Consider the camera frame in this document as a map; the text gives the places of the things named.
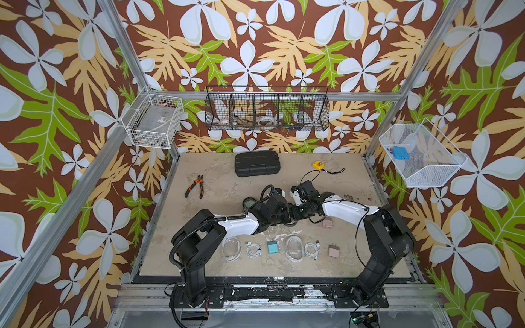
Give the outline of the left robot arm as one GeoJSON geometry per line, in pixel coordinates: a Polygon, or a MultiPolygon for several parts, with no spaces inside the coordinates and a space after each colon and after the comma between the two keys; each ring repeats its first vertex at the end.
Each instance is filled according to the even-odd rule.
{"type": "Polygon", "coordinates": [[[168,259],[180,273],[184,301],[195,308],[207,297],[205,265],[226,239],[265,232],[270,226],[291,224],[291,203],[273,193],[240,215],[214,215],[200,210],[173,237],[168,259]]]}

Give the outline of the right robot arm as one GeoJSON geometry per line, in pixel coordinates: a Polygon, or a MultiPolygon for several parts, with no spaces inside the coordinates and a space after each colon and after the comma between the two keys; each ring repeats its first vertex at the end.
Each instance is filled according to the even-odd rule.
{"type": "Polygon", "coordinates": [[[291,196],[295,221],[318,214],[341,219],[365,231],[371,256],[351,290],[351,299],[357,306],[373,303],[393,269],[416,243],[399,211],[389,204],[367,206],[331,192],[321,194],[309,180],[292,187],[291,196]]]}

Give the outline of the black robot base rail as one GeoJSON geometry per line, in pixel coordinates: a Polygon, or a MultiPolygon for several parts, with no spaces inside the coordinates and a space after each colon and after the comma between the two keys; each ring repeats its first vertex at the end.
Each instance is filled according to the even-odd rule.
{"type": "Polygon", "coordinates": [[[208,277],[206,287],[192,305],[180,282],[172,286],[169,307],[175,309],[224,309],[228,302],[283,302],[287,305],[303,300],[328,302],[335,308],[356,308],[352,299],[358,282],[355,278],[314,277],[208,277]]]}

